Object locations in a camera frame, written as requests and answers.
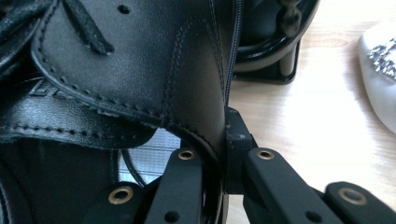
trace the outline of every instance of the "stitching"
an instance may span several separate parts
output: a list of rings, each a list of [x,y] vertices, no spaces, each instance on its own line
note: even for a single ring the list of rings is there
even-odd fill
[[[59,1],[55,2],[54,6],[49,9],[49,11],[48,11],[49,14],[48,14],[47,18],[43,20],[42,28],[38,31],[38,35],[37,35],[37,38],[36,38],[36,40],[38,41],[37,55],[40,56],[37,59],[41,60],[42,63],[49,64],[49,65],[42,64],[42,66],[47,67],[47,68],[49,67],[48,71],[50,73],[52,73],[65,86],[71,87],[76,92],[83,93],[84,95],[87,95],[87,96],[91,97],[91,99],[96,99],[97,101],[106,102],[106,103],[110,103],[110,104],[113,104],[113,105],[119,105],[119,106],[121,106],[123,108],[130,109],[130,110],[132,110],[134,112],[144,113],[149,118],[162,120],[163,121],[162,122],[162,126],[166,126],[165,125],[165,117],[162,116],[160,113],[148,110],[146,108],[142,108],[139,105],[129,105],[129,104],[126,104],[124,102],[120,102],[118,100],[110,99],[110,98],[107,98],[107,97],[105,97],[105,96],[103,96],[101,94],[95,94],[95,93],[93,93],[93,92],[91,92],[89,90],[79,90],[77,85],[68,83],[65,77],[60,77],[58,74],[56,74],[57,69],[54,67],[53,64],[50,64],[49,59],[44,54],[43,45],[44,45],[44,36],[45,36],[45,33],[47,32],[47,28],[48,28],[50,19],[54,15],[55,9],[59,6],[59,3],[60,3]],[[204,24],[205,24],[205,26],[207,28],[208,25],[207,25],[207,22],[205,22],[205,19],[201,19],[201,20],[204,22]],[[213,37],[212,37],[212,34],[210,32],[210,29],[208,30],[208,32],[209,32],[209,36],[210,36],[210,39],[211,39],[211,42],[212,42],[212,45],[213,45]],[[218,59],[218,57],[216,57],[216,54],[215,54],[215,58],[216,58],[216,61],[217,61],[217,64],[218,64],[218,72],[220,73],[220,71],[219,71],[219,59]],[[198,134],[198,132],[193,131],[188,125],[182,124],[180,122],[177,122],[177,123],[174,123],[174,124],[180,129],[183,129],[183,130],[185,130],[185,131],[187,131],[189,133],[193,133],[195,136],[201,138],[204,142],[206,142],[212,149],[214,149],[207,139],[205,139],[203,136]]]
[[[223,94],[223,100],[224,100],[224,70],[223,70],[223,57],[222,57],[222,48],[221,48],[221,40],[219,36],[219,27],[218,23],[216,22],[216,15],[215,15],[215,7],[213,0],[209,0],[209,6],[210,6],[210,14],[212,15],[212,21],[213,21],[213,26],[215,30],[215,37],[217,39],[217,45],[216,45],[216,54],[219,57],[220,60],[220,78],[221,78],[221,92]]]
[[[235,27],[235,34],[240,34],[240,29],[241,29],[241,17],[242,17],[242,2],[241,0],[238,1],[238,13],[236,16],[236,27]],[[237,42],[239,41],[239,36],[234,36],[233,39],[233,49],[231,53],[231,65],[230,65],[230,70],[228,71],[227,74],[227,83],[226,83],[226,96],[225,96],[225,104],[228,105],[229,99],[230,99],[230,88],[231,88],[231,81],[233,79],[233,67],[234,67],[234,62],[235,62],[235,57],[236,57],[236,51],[237,51]]]
[[[189,18],[185,24],[183,24],[180,27],[179,32],[177,33],[177,39],[175,41],[175,47],[172,53],[172,62],[171,62],[171,68],[169,69],[168,75],[167,75],[167,81],[166,81],[166,89],[165,89],[165,94],[164,94],[164,102],[163,102],[163,108],[164,111],[166,112],[167,115],[170,115],[171,107],[173,105],[173,99],[174,99],[174,93],[175,93],[175,84],[176,84],[176,79],[174,78],[175,74],[178,74],[179,71],[179,59],[181,55],[181,50],[183,49],[183,44],[185,41],[186,34],[190,30],[190,28],[198,22],[202,22],[205,25],[205,28],[209,34],[209,39],[212,45],[213,49],[213,54],[215,56],[217,68],[218,68],[218,73],[220,77],[220,83],[221,83],[221,89],[222,92],[224,92],[224,87],[223,87],[223,74],[222,74],[222,65],[221,62],[219,61],[219,56],[217,53],[217,47],[214,44],[213,40],[213,35],[212,32],[210,31],[210,27],[207,24],[207,21],[203,17],[191,17]]]
[[[5,125],[0,127],[0,130],[10,130],[10,131],[33,131],[33,132],[47,132],[47,133],[57,133],[59,135],[63,134],[70,134],[70,135],[76,135],[79,134],[82,137],[93,137],[93,138],[97,138],[97,139],[117,139],[117,140],[121,140],[121,141],[125,141],[128,138],[132,137],[133,139],[136,138],[136,134],[133,135],[120,135],[120,136],[116,136],[116,135],[106,135],[106,134],[101,134],[98,132],[87,132],[87,131],[76,131],[76,130],[66,130],[63,128],[51,128],[51,127],[39,127],[39,126],[35,126],[35,127],[30,127],[27,124],[25,125]]]

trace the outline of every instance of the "leather seam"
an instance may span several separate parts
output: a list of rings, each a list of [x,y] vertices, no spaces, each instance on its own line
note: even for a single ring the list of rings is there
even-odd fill
[[[171,111],[171,106],[173,104],[173,98],[174,98],[174,93],[175,93],[175,83],[176,83],[176,79],[175,79],[175,75],[178,74],[178,67],[179,67],[179,59],[180,59],[180,54],[181,54],[181,50],[183,49],[183,44],[184,44],[184,39],[186,37],[186,34],[188,33],[188,31],[190,30],[190,28],[198,22],[202,22],[206,28],[206,31],[209,34],[209,39],[212,45],[212,49],[214,50],[212,53],[215,56],[215,60],[216,60],[216,64],[217,64],[217,68],[218,68],[218,73],[219,73],[219,77],[220,77],[220,83],[221,83],[221,88],[222,91],[224,91],[223,89],[223,84],[222,84],[222,72],[221,72],[221,67],[219,65],[219,58],[217,56],[216,53],[216,46],[214,44],[213,41],[213,35],[210,32],[210,27],[207,24],[207,21],[202,18],[202,17],[191,17],[189,18],[185,24],[183,24],[180,29],[179,32],[177,33],[177,39],[175,41],[175,46],[174,46],[174,50],[173,50],[173,55],[172,55],[172,62],[171,62],[171,68],[169,69],[168,75],[167,75],[167,81],[166,81],[166,88],[165,88],[165,97],[164,97],[164,106],[165,107],[165,112],[166,114],[170,115],[170,111]]]
[[[213,0],[209,0],[209,6],[210,6],[210,14],[212,15],[212,21],[213,21],[213,27],[215,31],[215,37],[217,41],[217,48],[216,51],[217,54],[219,53],[219,64],[220,64],[220,78],[221,78],[221,92],[223,95],[223,100],[224,100],[224,69],[223,69],[223,57],[222,57],[222,49],[221,49],[221,40],[219,38],[219,27],[218,24],[216,23],[216,14],[215,14],[215,8],[214,8],[214,3]]]
[[[123,103],[123,102],[120,102],[120,101],[117,101],[117,100],[114,100],[114,99],[106,98],[105,96],[103,96],[103,95],[101,95],[101,94],[94,94],[94,93],[92,93],[92,92],[89,91],[89,90],[84,90],[84,91],[83,91],[83,90],[79,90],[78,85],[68,83],[65,77],[63,77],[62,75],[56,74],[56,68],[53,66],[53,64],[50,63],[50,61],[47,59],[46,55],[44,54],[43,42],[44,42],[44,39],[45,39],[45,34],[46,34],[46,32],[47,32],[47,27],[48,27],[48,24],[49,24],[49,22],[50,22],[50,19],[51,19],[51,17],[54,15],[54,12],[55,12],[55,10],[56,10],[56,8],[57,8],[58,6],[59,6],[59,1],[57,1],[57,2],[54,4],[54,6],[50,7],[50,9],[49,9],[49,11],[48,11],[48,17],[44,19],[44,21],[43,21],[43,22],[44,22],[43,27],[38,31],[38,32],[39,32],[39,34],[38,34],[38,36],[37,36],[38,49],[36,50],[36,53],[37,53],[37,55],[40,56],[40,57],[38,57],[37,59],[38,59],[38,60],[41,60],[42,63],[48,64],[48,65],[42,64],[43,68],[46,67],[46,70],[47,70],[48,72],[50,72],[51,74],[53,74],[54,77],[55,77],[57,80],[59,80],[59,81],[60,81],[61,83],[63,83],[65,86],[71,87],[71,88],[73,89],[73,91],[75,91],[75,92],[77,92],[77,93],[82,93],[82,94],[84,94],[84,95],[90,97],[91,99],[93,99],[93,97],[94,97],[94,95],[95,95],[95,99],[96,99],[97,101],[100,101],[100,102],[107,102],[107,103],[110,103],[110,104],[112,104],[112,105],[120,105],[121,107],[130,109],[130,110],[132,110],[132,111],[134,111],[134,112],[143,113],[143,114],[145,114],[146,116],[148,116],[148,117],[150,117],[150,118],[159,119],[159,120],[165,121],[165,118],[164,118],[160,113],[157,113],[157,112],[154,112],[154,111],[150,111],[150,110],[148,110],[148,109],[146,109],[146,108],[141,108],[141,107],[139,107],[139,105],[129,105],[129,104],[126,104],[126,103]],[[215,58],[217,59],[218,72],[219,72],[219,62],[218,62],[218,58],[217,58],[216,56],[215,56]],[[212,149],[214,149],[214,148],[211,146],[210,142],[209,142],[207,139],[205,139],[205,138],[204,138],[202,135],[200,135],[198,132],[193,131],[193,130],[191,129],[191,127],[189,127],[188,125],[185,125],[185,124],[180,123],[180,122],[175,123],[175,125],[176,125],[178,128],[183,129],[183,130],[185,130],[185,131],[187,131],[187,132],[189,132],[189,133],[192,133],[192,134],[195,135],[196,137],[202,139],[202,140],[203,140],[204,142],[206,142]]]
[[[128,135],[106,135],[106,134],[101,134],[98,132],[88,132],[88,131],[76,131],[76,130],[66,130],[63,128],[51,128],[51,127],[39,127],[39,126],[35,126],[35,127],[30,127],[27,124],[26,125],[5,125],[0,127],[0,130],[11,130],[13,131],[17,131],[17,130],[23,130],[23,131],[33,131],[33,132],[47,132],[47,133],[57,133],[59,135],[65,135],[65,134],[70,134],[71,136],[75,136],[75,135],[80,135],[82,137],[92,137],[95,139],[118,139],[121,141],[124,141],[126,139],[128,139],[129,137],[132,138],[136,138],[136,134],[133,134],[131,136]]]

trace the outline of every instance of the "black cable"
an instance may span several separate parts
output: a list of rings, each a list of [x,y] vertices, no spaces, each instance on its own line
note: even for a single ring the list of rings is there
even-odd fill
[[[134,168],[134,164],[132,163],[131,156],[129,155],[128,149],[121,150],[122,158],[125,161],[125,165],[128,168],[131,175],[134,177],[134,180],[140,187],[145,187],[147,185],[146,181],[142,178],[142,176],[137,172]]]

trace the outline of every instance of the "boot tongue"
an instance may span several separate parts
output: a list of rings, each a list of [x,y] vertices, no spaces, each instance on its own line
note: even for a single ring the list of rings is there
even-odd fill
[[[155,133],[139,122],[84,105],[41,77],[8,88],[0,102],[1,142],[30,137],[120,149],[143,145]]]

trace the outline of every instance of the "white object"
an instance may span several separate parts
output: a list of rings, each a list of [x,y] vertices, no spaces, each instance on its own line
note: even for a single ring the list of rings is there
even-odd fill
[[[396,133],[396,80],[381,71],[376,72],[374,61],[368,54],[375,47],[385,45],[395,37],[396,23],[384,23],[366,31],[359,41],[361,72],[370,103],[379,119],[394,133]]]

